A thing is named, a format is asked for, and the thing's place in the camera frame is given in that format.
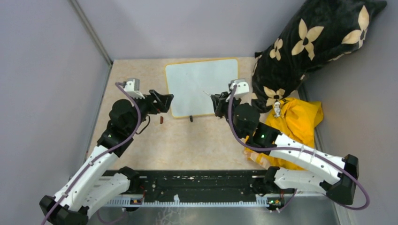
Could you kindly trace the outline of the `yellow framed whiteboard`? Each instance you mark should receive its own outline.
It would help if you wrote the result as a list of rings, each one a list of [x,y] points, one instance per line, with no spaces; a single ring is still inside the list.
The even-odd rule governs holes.
[[[171,63],[164,69],[167,90],[174,95],[171,115],[176,119],[213,115],[212,100],[203,91],[220,94],[239,76],[236,58]]]

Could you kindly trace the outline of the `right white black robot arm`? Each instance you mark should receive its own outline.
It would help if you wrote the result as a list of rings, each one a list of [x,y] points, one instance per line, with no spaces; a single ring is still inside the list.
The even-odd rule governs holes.
[[[260,122],[260,114],[239,96],[229,92],[211,94],[214,113],[225,118],[235,139],[256,153],[294,163],[302,170],[271,166],[264,187],[270,193],[280,189],[300,189],[326,195],[341,205],[352,205],[358,182],[356,156],[338,157],[293,140],[282,131]]]

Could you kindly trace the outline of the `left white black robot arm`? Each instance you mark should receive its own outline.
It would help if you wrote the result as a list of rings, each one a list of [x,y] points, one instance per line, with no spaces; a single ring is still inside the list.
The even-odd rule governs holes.
[[[53,196],[45,195],[40,208],[42,224],[85,225],[100,208],[124,192],[135,194],[141,182],[137,171],[125,166],[99,187],[94,185],[127,150],[138,127],[149,114],[167,113],[174,98],[149,90],[142,98],[119,99],[113,103],[105,131],[91,155],[75,175]]]

